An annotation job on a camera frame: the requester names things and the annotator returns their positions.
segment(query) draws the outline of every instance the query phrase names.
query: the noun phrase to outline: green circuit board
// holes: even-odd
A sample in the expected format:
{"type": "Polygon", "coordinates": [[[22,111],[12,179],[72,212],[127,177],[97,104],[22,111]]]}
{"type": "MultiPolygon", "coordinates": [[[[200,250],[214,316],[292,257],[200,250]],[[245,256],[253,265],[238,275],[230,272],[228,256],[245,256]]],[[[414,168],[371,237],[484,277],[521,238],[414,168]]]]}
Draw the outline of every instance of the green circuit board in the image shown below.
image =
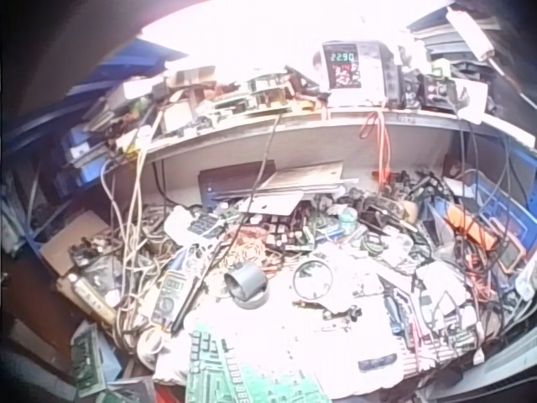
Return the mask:
{"type": "Polygon", "coordinates": [[[209,332],[195,331],[190,346],[190,371],[186,384],[187,403],[233,403],[223,357],[217,340],[209,332]]]}
{"type": "Polygon", "coordinates": [[[226,339],[203,327],[192,337],[187,403],[330,403],[313,377],[289,367],[284,374],[237,358],[226,339]]]}
{"type": "Polygon", "coordinates": [[[73,340],[71,355],[78,396],[85,397],[104,390],[107,384],[102,372],[95,324],[73,340]]]}

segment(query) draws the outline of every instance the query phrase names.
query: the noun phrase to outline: knob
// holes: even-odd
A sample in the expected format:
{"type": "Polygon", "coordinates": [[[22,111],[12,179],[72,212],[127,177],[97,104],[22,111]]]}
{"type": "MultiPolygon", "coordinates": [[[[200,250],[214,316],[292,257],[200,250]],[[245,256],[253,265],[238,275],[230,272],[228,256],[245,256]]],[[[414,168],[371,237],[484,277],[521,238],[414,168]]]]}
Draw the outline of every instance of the knob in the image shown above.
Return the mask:
{"type": "Polygon", "coordinates": [[[447,88],[443,84],[438,86],[438,95],[442,95],[443,97],[447,95],[447,88]]]}
{"type": "Polygon", "coordinates": [[[164,298],[160,302],[160,309],[164,313],[171,312],[174,309],[174,300],[172,300],[171,298],[167,298],[167,297],[164,298]]]}

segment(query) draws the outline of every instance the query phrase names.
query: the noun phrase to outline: cardboard box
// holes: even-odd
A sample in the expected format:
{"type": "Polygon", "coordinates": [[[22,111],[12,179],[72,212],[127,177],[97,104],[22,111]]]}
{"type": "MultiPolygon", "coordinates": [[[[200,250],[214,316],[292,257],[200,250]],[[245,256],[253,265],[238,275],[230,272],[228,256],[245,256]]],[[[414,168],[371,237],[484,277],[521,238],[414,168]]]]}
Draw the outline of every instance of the cardboard box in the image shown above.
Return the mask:
{"type": "Polygon", "coordinates": [[[83,237],[90,238],[108,228],[94,212],[84,212],[75,218],[41,247],[41,254],[60,277],[74,267],[69,247],[78,244],[83,237]]]}

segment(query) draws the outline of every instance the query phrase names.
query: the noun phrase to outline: bright light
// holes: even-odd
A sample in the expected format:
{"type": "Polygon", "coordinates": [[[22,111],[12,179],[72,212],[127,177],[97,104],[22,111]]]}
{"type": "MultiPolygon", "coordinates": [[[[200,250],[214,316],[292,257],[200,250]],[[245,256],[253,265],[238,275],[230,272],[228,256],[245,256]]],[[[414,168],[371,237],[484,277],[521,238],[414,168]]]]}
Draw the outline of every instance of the bright light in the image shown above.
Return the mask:
{"type": "Polygon", "coordinates": [[[234,72],[287,63],[308,75],[322,41],[388,41],[409,22],[447,3],[452,2],[211,0],[150,24],[141,38],[211,60],[219,67],[229,65],[234,72]]]}

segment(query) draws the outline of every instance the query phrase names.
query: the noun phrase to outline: multimeter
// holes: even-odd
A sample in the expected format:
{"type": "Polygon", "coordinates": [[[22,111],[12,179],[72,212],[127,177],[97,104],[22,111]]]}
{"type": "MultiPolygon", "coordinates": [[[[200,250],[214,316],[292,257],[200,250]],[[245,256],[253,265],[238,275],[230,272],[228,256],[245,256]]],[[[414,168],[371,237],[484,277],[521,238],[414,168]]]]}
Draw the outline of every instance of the multimeter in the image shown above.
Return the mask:
{"type": "Polygon", "coordinates": [[[160,287],[159,297],[151,314],[151,322],[169,331],[192,286],[192,279],[179,271],[169,270],[160,287]]]}

